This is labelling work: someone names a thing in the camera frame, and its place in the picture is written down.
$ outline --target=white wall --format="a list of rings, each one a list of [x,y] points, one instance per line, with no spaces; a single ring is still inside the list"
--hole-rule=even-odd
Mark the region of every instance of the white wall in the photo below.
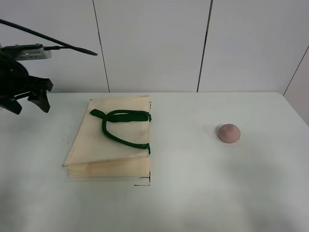
[[[22,62],[31,75],[50,78],[53,91],[108,92],[91,0],[1,0],[0,18],[98,53],[63,49],[53,51],[51,59]],[[56,45],[5,25],[0,25],[0,42]]]
[[[210,0],[95,0],[111,92],[196,91]]]
[[[309,53],[300,63],[284,97],[309,125]]]
[[[308,0],[214,0],[199,91],[284,93],[309,41]]]

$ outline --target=clay ball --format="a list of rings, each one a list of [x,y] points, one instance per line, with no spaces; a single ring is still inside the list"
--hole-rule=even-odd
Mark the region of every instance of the clay ball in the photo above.
[[[240,138],[240,130],[233,124],[225,124],[220,127],[218,138],[227,144],[232,144]]]

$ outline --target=beige fabric bag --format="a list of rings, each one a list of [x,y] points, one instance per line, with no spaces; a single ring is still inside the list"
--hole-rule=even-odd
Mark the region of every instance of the beige fabric bag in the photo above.
[[[104,113],[113,110],[142,110],[149,112],[148,96],[91,99],[74,144],[63,164],[70,177],[148,177],[150,157],[148,150],[123,145],[106,137],[102,119],[90,111]],[[107,130],[116,137],[136,144],[149,143],[150,122],[107,122]]]

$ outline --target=white table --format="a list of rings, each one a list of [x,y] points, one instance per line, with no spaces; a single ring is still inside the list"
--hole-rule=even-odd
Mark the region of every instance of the white table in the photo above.
[[[277,93],[151,93],[151,185],[61,165],[91,98],[0,111],[1,232],[307,232],[309,128]],[[237,125],[235,144],[216,128]]]

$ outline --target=green strap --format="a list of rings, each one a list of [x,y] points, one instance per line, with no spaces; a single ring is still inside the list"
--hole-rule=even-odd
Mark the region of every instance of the green strap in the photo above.
[[[128,141],[122,140],[111,133],[109,133],[106,129],[106,123],[109,122],[144,122],[144,121],[151,121],[151,115],[149,112],[146,111],[139,111],[139,110],[114,110],[109,112],[108,114],[103,113],[100,110],[94,109],[90,112],[91,115],[101,118],[102,121],[102,131],[103,133],[110,139],[119,142],[121,144],[139,148],[139,149],[148,149],[150,154],[150,145],[147,144],[134,144]]]

